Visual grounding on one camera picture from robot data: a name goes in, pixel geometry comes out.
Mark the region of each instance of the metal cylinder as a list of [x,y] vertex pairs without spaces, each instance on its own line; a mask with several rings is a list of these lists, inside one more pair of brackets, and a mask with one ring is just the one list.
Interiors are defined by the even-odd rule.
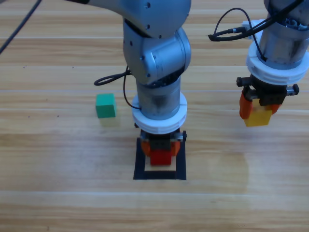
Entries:
[[300,31],[274,23],[263,31],[260,48],[267,66],[287,70],[297,67],[309,46],[309,30]]
[[142,114],[154,120],[173,117],[180,107],[180,79],[179,77],[174,83],[163,87],[144,86],[137,81]]
[[[264,0],[264,5],[269,13],[273,11],[280,11],[292,4],[295,0]],[[309,26],[309,1],[304,1],[292,10],[288,17],[296,20],[297,22]]]

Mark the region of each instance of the orange gripper pad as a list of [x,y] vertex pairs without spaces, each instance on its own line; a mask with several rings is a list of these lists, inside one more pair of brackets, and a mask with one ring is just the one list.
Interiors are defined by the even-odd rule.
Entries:
[[150,156],[150,144],[149,142],[142,142],[141,149],[146,156]]
[[176,156],[180,150],[180,142],[171,143],[172,156]]
[[279,110],[280,106],[281,105],[271,105],[273,115]]
[[253,110],[253,104],[252,101],[248,101],[245,99],[245,95],[241,93],[241,97],[239,100],[239,105],[240,105],[240,111],[239,114],[242,119],[248,119],[252,110]]

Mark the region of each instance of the yellow cube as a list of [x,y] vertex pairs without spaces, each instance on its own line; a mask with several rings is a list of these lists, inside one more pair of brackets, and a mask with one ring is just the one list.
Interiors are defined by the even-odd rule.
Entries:
[[248,119],[245,119],[247,127],[259,127],[269,124],[272,116],[272,109],[270,106],[260,106],[259,99],[253,100],[253,110]]

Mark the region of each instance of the cable connector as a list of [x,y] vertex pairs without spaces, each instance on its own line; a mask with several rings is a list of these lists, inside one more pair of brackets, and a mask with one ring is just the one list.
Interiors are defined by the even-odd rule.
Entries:
[[233,28],[233,33],[245,33],[247,31],[246,27]]
[[[251,24],[252,24],[252,27],[254,28],[256,25],[262,23],[264,21],[264,19],[260,19],[260,20],[253,20],[251,21]],[[246,31],[249,31],[251,28],[250,28],[250,24],[248,21],[244,21],[242,24],[241,24],[243,27],[246,28]],[[260,31],[258,33],[255,34],[256,38],[258,41],[260,41],[261,37],[262,37],[262,33],[263,31]],[[252,36],[249,36],[247,37],[246,39],[248,40],[253,40],[253,37]]]

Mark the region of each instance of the black cable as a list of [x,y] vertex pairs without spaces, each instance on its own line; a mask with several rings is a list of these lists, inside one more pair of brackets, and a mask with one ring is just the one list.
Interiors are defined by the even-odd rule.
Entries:
[[124,86],[123,86],[123,90],[124,90],[124,97],[125,97],[125,100],[126,100],[127,104],[128,104],[130,107],[134,108],[134,109],[141,110],[141,108],[138,108],[138,107],[135,107],[135,106],[131,105],[131,104],[129,103],[129,101],[127,100],[127,98],[126,98],[126,76],[128,76],[128,75],[132,75],[132,73],[131,73],[129,67],[127,66],[127,67],[126,67],[126,71],[125,71],[124,73],[120,73],[120,74],[115,74],[115,75],[103,77],[103,78],[98,79],[97,81],[95,81],[94,84],[95,84],[95,86],[103,86],[103,85],[106,85],[106,84],[108,84],[108,83],[110,83],[110,82],[113,82],[113,81],[115,81],[115,80],[118,80],[118,79],[120,79],[121,77],[124,77]]
[[106,76],[106,77],[103,77],[101,79],[98,79],[97,81],[94,82],[94,84],[95,84],[95,86],[103,86],[103,85],[106,85],[110,82],[118,80],[119,78],[124,77],[125,75],[132,75],[132,73],[131,73],[130,70],[128,70],[128,71],[125,71],[124,73]]
[[124,97],[125,97],[125,100],[126,100],[126,102],[127,102],[127,104],[128,104],[129,106],[131,106],[133,109],[141,110],[141,108],[135,107],[135,106],[131,105],[131,104],[129,103],[129,101],[127,100],[127,98],[126,98],[126,76],[127,76],[126,73],[127,73],[128,69],[129,69],[129,66],[126,67],[126,72],[125,72],[125,76],[124,76]]
[[11,43],[11,41],[14,39],[14,37],[19,33],[19,31],[23,28],[23,26],[27,23],[27,21],[30,19],[30,17],[35,12],[35,10],[38,8],[38,6],[40,5],[41,2],[42,2],[42,0],[37,0],[37,2],[34,4],[32,9],[26,15],[24,20],[21,22],[21,24],[16,28],[16,30],[13,32],[13,34],[5,41],[5,43],[0,48],[0,55],[6,49],[6,47]]
[[[216,29],[214,30],[213,36],[218,37],[218,36],[220,36],[220,35],[224,35],[224,34],[228,34],[228,33],[231,34],[231,33],[239,33],[239,32],[240,32],[240,29],[241,29],[241,28],[237,28],[238,30],[237,30],[237,29],[235,29],[235,30],[229,29],[229,30],[225,30],[225,31],[221,31],[221,32],[218,32],[218,33],[217,33],[217,29],[218,29],[218,27],[219,27],[219,25],[220,25],[222,19],[223,19],[228,13],[230,13],[231,11],[235,11],[235,10],[242,11],[242,12],[246,15],[246,17],[247,17],[247,19],[248,19],[248,22],[249,22],[250,29],[253,29],[253,28],[252,28],[252,23],[251,23],[251,20],[250,20],[250,17],[249,17],[249,15],[248,15],[248,13],[247,13],[244,9],[241,9],[241,8],[239,8],[239,7],[236,7],[236,8],[232,8],[232,9],[228,10],[223,16],[221,16],[221,18],[219,19],[219,21],[218,21],[218,23],[217,23]],[[262,60],[266,61],[267,58],[263,55],[263,53],[262,53],[262,51],[261,51],[261,49],[260,49],[260,46],[259,46],[259,44],[258,44],[258,42],[257,42],[257,40],[256,40],[255,35],[253,35],[253,39],[254,39],[255,45],[256,45],[256,47],[257,47],[257,50],[258,50],[258,52],[260,53],[260,56],[261,56]]]
[[208,35],[208,37],[209,37],[209,39],[211,41],[216,41],[216,42],[220,42],[220,41],[234,41],[234,40],[239,40],[239,39],[247,38],[247,37],[252,36],[252,35],[254,35],[256,33],[259,33],[260,31],[268,28],[269,26],[271,26],[275,22],[279,21],[280,19],[286,17],[287,14],[289,14],[292,10],[294,10],[303,1],[304,0],[296,0],[296,1],[294,1],[293,3],[291,3],[290,5],[288,5],[287,7],[282,9],[281,11],[279,11],[277,14],[275,14],[271,18],[268,18],[268,19],[264,20],[263,22],[261,22],[258,27],[255,26],[255,28],[250,29],[250,30],[248,30],[247,32],[245,32],[243,34],[236,35],[236,36],[229,36],[229,37],[218,37],[218,36],[215,36],[215,35]]

